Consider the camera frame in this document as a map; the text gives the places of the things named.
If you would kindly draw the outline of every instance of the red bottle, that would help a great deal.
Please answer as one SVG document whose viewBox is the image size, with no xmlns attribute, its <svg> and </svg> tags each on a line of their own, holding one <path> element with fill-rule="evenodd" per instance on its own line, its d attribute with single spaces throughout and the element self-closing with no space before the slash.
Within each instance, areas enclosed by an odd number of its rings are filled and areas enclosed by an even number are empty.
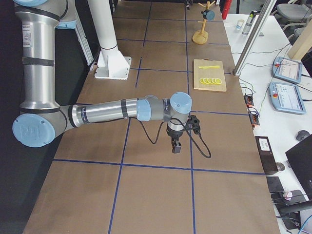
<svg viewBox="0 0 312 234">
<path fill-rule="evenodd" d="M 224 8 L 223 8 L 223 11 L 222 11 L 222 18 L 224 20 L 228 16 L 228 12 L 230 10 L 231 4 L 232 4 L 232 0 L 226 0 L 225 1 Z"/>
</svg>

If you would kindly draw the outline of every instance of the white pole base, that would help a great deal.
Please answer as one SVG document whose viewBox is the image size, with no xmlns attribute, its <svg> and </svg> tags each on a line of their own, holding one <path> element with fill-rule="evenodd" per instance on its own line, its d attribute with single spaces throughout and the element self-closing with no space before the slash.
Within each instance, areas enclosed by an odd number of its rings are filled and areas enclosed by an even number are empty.
<svg viewBox="0 0 312 234">
<path fill-rule="evenodd" d="M 131 57 L 124 57 L 122 53 L 118 51 L 114 55 L 107 56 L 106 65 L 101 51 L 97 62 L 95 78 L 126 80 L 130 71 L 131 60 Z"/>
</svg>

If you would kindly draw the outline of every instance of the table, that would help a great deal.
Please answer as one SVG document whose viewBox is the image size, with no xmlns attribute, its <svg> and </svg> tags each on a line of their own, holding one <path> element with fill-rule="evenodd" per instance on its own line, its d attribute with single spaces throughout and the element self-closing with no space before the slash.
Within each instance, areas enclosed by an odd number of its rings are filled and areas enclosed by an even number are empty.
<svg viewBox="0 0 312 234">
<path fill-rule="evenodd" d="M 227 19 L 224 20 L 226 33 L 231 45 L 234 62 L 237 63 L 247 38 L 249 35 L 243 35 L 235 29 L 237 20 L 246 20 L 248 15 L 229 14 Z M 270 52 L 277 49 L 282 49 L 289 44 L 281 27 L 278 25 L 274 16 L 269 16 L 265 26 L 262 29 L 263 37 L 258 37 L 252 52 Z M 264 54 L 250 54 L 246 63 L 254 65 L 272 64 L 274 58 L 279 53 L 279 56 L 288 57 L 287 51 L 291 46 L 286 46 L 283 50 L 278 50 L 272 53 Z M 276 111 L 270 101 L 269 95 L 266 93 L 268 84 L 271 81 L 281 81 L 279 79 L 272 79 L 272 66 L 255 67 L 246 65 L 242 70 L 240 78 L 253 85 L 256 93 L 253 95 L 254 106 L 260 112 L 260 126 L 256 127 L 253 131 L 255 136 L 266 136 L 270 140 L 272 151 L 276 162 L 282 162 L 286 166 L 285 152 L 292 146 L 296 145 L 295 136 L 299 130 L 307 130 L 312 132 L 312 103 L 305 102 L 304 105 L 307 109 L 305 115 L 299 116 Z M 305 68 L 303 74 L 309 75 Z M 301 86 L 312 90 L 311 78 L 302 77 Z M 303 99 L 311 99 L 312 94 L 306 90 L 300 89 Z M 277 174 L 283 185 L 285 191 L 301 190 L 305 193 L 294 175 L 292 169 L 286 166 L 285 171 Z M 282 221 L 279 220 L 281 233 L 285 234 L 286 229 Z"/>
<path fill-rule="evenodd" d="M 164 128 L 152 145 L 133 119 L 72 129 L 62 138 L 25 234 L 278 232 L 239 80 L 231 74 L 220 10 L 210 9 L 209 42 L 200 46 L 191 38 L 201 27 L 201 6 L 186 11 L 182 3 L 119 2 L 113 21 L 118 48 L 132 56 L 128 79 L 90 73 L 78 103 L 186 92 L 212 158 L 204 158 L 186 134 L 181 153 L 172 154 Z M 227 92 L 193 89 L 193 60 L 207 58 L 223 61 Z M 144 123 L 150 135 L 159 124 Z"/>
</svg>

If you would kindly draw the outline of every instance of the white cup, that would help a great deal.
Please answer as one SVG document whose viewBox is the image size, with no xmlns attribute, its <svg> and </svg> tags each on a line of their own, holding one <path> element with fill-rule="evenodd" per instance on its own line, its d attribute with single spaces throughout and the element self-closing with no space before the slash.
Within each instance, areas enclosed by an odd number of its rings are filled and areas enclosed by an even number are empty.
<svg viewBox="0 0 312 234">
<path fill-rule="evenodd" d="M 237 30 L 237 31 L 239 31 L 239 30 L 242 28 L 244 22 L 245 22 L 245 21 L 244 21 L 243 19 L 239 19 L 239 20 L 237 21 L 237 25 L 236 25 L 236 30 Z"/>
</svg>

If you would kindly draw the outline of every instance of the white desk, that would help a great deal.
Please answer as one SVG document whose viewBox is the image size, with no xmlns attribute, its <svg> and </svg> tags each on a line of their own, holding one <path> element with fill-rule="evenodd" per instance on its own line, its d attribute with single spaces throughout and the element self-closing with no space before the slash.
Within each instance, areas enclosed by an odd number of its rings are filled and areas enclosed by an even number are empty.
<svg viewBox="0 0 312 234">
<path fill-rule="evenodd" d="M 236 23 L 239 19 L 246 21 L 247 17 L 248 15 L 229 14 L 226 20 L 224 20 L 226 33 L 235 63 L 237 63 L 240 56 L 238 53 L 241 53 L 243 50 L 249 36 L 243 35 L 241 33 L 242 30 L 237 31 L 235 29 Z M 281 49 L 289 43 L 274 16 L 269 16 L 261 32 L 263 32 L 264 36 L 258 37 L 251 50 L 252 52 L 270 52 Z M 278 53 L 278 56 L 288 57 L 287 51 L 289 48 L 290 45 L 286 46 L 280 53 L 278 50 L 272 53 L 250 54 L 248 56 L 247 63 L 258 66 L 272 64 Z M 305 68 L 303 69 L 303 74 L 308 75 Z M 284 190 L 290 191 L 300 189 L 303 193 L 305 193 L 292 169 L 287 167 L 285 152 L 298 143 L 295 136 L 299 130 L 307 130 L 312 133 L 312 102 L 304 103 L 307 110 L 305 115 L 300 116 L 276 111 L 271 104 L 270 97 L 268 93 L 266 93 L 266 90 L 271 81 L 283 81 L 276 78 L 272 79 L 272 66 L 255 67 L 246 65 L 241 72 L 240 78 L 253 85 L 253 88 L 256 91 L 253 95 L 254 107 L 258 111 L 261 110 L 259 119 L 260 126 L 254 129 L 254 135 L 268 137 L 275 161 L 282 162 L 286 167 L 284 171 L 277 174 L 281 180 Z M 245 84 L 247 87 L 251 88 L 251 85 L 247 83 Z M 312 90 L 312 79 L 302 77 L 302 81 L 299 85 Z M 301 88 L 299 90 L 303 99 L 312 99 L 311 92 Z M 287 232 L 283 222 L 279 220 L 278 223 L 281 233 L 286 234 Z"/>
</svg>

